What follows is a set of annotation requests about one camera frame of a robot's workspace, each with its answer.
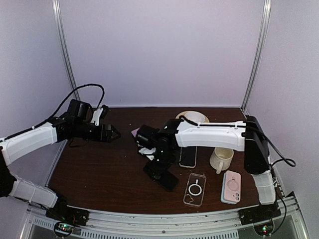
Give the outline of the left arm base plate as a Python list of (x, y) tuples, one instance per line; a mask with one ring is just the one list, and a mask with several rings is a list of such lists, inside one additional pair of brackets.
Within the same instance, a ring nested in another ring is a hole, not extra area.
[(62, 213), (53, 209), (47, 209), (45, 216), (72, 226), (86, 226), (89, 218), (89, 211), (77, 208), (68, 208), (66, 213)]

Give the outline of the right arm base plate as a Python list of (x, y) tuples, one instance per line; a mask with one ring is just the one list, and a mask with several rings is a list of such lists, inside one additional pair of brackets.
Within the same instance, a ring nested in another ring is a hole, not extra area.
[(242, 225), (254, 224), (272, 218), (279, 217), (281, 210), (277, 202), (269, 205), (257, 205), (250, 208), (240, 209), (238, 211)]

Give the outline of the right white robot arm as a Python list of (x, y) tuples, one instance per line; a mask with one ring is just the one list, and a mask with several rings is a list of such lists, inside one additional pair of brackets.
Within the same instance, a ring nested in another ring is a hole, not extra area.
[(265, 220), (275, 211), (276, 192), (269, 161), (269, 141), (255, 117), (212, 123), (195, 122), (181, 115), (177, 119), (169, 119), (163, 128), (144, 124), (132, 133), (139, 154), (148, 158), (144, 172), (168, 191), (172, 191), (178, 183), (178, 179), (168, 171), (175, 162), (175, 150), (221, 147), (243, 152), (244, 169), (254, 179), (261, 204), (256, 208), (256, 216)]

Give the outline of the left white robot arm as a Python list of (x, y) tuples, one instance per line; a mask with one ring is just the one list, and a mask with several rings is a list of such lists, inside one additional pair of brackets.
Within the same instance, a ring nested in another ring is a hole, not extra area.
[(121, 134), (111, 124), (100, 121), (106, 116), (108, 107), (101, 106), (93, 110), (90, 119), (86, 119), (91, 109), (89, 103), (71, 100), (67, 111), (59, 117), (50, 117), (40, 126), (33, 126), (23, 133), (8, 136), (0, 140), (0, 195), (16, 197), (32, 203), (52, 208), (53, 214), (61, 221), (67, 221), (72, 211), (60, 202), (61, 198), (47, 187), (11, 174), (8, 166), (17, 159), (64, 140), (81, 138), (88, 141), (112, 142)]

